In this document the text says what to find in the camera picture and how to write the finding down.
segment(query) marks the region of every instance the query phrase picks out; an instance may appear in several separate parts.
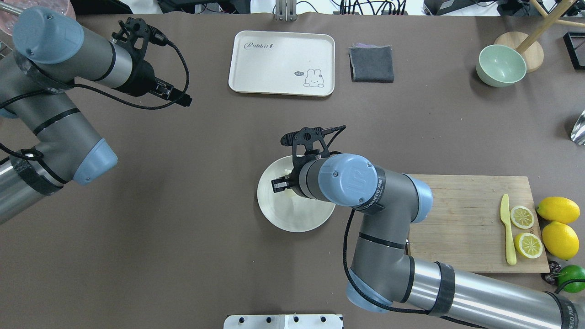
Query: lemon slice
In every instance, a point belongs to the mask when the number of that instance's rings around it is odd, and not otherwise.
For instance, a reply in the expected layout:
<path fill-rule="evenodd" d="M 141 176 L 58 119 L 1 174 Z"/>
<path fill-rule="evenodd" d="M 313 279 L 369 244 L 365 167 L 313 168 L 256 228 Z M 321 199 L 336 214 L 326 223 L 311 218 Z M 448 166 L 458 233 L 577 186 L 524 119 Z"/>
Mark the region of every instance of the lemon slice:
<path fill-rule="evenodd" d="M 532 211 L 523 205 L 517 205 L 512 208 L 510 211 L 510 219 L 518 228 L 527 229 L 534 225 L 534 215 L 532 215 Z"/>
<path fill-rule="evenodd" d="M 520 233 L 514 238 L 516 250 L 526 258 L 539 258 L 542 255 L 541 240 L 532 233 Z"/>

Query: pink container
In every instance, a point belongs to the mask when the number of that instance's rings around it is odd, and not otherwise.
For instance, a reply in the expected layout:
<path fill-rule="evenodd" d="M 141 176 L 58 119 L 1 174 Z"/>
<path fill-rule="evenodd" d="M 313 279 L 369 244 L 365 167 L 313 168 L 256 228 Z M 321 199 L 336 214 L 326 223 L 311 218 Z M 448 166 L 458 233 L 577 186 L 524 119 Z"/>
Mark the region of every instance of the pink container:
<path fill-rule="evenodd" d="M 4 0 L 7 4 L 15 5 L 22 9 L 27 9 L 34 6 L 43 6 L 50 8 L 62 15 L 69 16 L 75 19 L 75 12 L 69 0 Z M 14 24 L 18 21 L 18 17 L 6 12 L 0 12 L 0 30 L 7 35 L 12 35 Z"/>

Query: lime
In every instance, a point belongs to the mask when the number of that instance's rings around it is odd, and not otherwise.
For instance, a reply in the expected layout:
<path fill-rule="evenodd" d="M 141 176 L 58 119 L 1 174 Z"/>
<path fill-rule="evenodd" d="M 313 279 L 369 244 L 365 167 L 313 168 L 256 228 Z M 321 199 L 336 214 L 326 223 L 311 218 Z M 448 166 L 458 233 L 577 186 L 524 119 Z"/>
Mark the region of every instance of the lime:
<path fill-rule="evenodd" d="M 536 212 L 548 221 L 568 224 L 574 222 L 580 215 L 579 206 L 573 201 L 563 197 L 544 198 Z"/>
<path fill-rule="evenodd" d="M 579 237 L 570 226 L 561 222 L 551 222 L 542 229 L 542 242 L 551 254 L 565 260 L 579 251 Z"/>
<path fill-rule="evenodd" d="M 578 265 L 569 265 L 560 270 L 559 276 L 556 279 L 559 287 L 568 280 L 585 279 L 585 269 Z M 563 290 L 569 293 L 578 293 L 583 289 L 585 289 L 585 283 L 575 282 L 566 285 Z"/>
<path fill-rule="evenodd" d="M 530 209 L 523 205 L 517 205 L 510 211 L 510 219 L 512 224 L 518 228 L 527 229 L 534 225 L 534 215 Z"/>
<path fill-rule="evenodd" d="M 532 233 L 520 233 L 516 235 L 514 245 L 520 255 L 526 258 L 539 258 L 544 249 L 541 240 Z"/>

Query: light blue joint cap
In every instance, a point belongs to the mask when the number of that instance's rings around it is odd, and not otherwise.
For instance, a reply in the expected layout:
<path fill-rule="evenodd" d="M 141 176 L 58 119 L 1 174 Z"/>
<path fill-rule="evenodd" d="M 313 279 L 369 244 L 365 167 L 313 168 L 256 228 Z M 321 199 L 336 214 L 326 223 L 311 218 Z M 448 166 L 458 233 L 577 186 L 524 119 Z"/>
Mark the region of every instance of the light blue joint cap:
<path fill-rule="evenodd" d="M 370 297 L 371 299 L 377 301 L 380 304 L 386 306 L 392 306 L 392 302 L 387 300 L 386 298 L 382 297 L 382 295 L 378 294 L 374 289 L 368 286 L 364 281 L 362 281 L 353 271 L 349 270 L 349 275 L 352 277 L 353 281 L 356 283 L 356 286 L 366 294 L 366 296 Z M 347 283 L 347 288 L 345 289 L 345 293 L 347 295 L 347 299 L 351 301 L 355 306 L 361 307 L 366 311 L 374 312 L 374 313 L 388 313 L 388 310 L 381 309 L 376 305 L 370 303 L 369 301 L 365 300 L 362 296 L 360 296 L 357 291 L 353 288 L 351 283 Z"/>
<path fill-rule="evenodd" d="M 424 181 L 413 178 L 407 174 L 403 175 L 412 181 L 418 194 L 418 213 L 411 223 L 420 223 L 426 218 L 433 207 L 433 192 Z"/>
<path fill-rule="evenodd" d="M 344 207 L 367 202 L 376 192 L 378 184 L 374 166 L 365 157 L 349 153 L 327 159 L 318 177 L 323 195 Z"/>
<path fill-rule="evenodd" d="M 16 114 L 8 112 L 5 108 L 0 108 L 0 116 L 3 116 L 6 119 L 16 119 L 18 116 Z"/>
<path fill-rule="evenodd" d="M 74 19 L 45 7 L 31 7 L 18 17 L 12 35 L 16 50 L 40 64 L 62 63 L 77 54 L 83 28 Z"/>
<path fill-rule="evenodd" d="M 112 169 L 117 163 L 118 157 L 109 147 L 106 140 L 102 138 L 81 162 L 75 175 L 73 175 L 73 180 L 79 185 L 87 185 Z"/>

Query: green bowl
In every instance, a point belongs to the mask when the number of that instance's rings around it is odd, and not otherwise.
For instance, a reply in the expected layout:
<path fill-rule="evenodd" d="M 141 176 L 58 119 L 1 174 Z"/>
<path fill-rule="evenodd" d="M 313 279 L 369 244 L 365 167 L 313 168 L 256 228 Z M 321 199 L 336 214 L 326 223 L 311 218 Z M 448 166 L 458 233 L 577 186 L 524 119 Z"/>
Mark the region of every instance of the green bowl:
<path fill-rule="evenodd" d="M 516 50 L 492 44 L 479 53 L 477 75 L 492 87 L 507 87 L 526 75 L 526 62 Z"/>

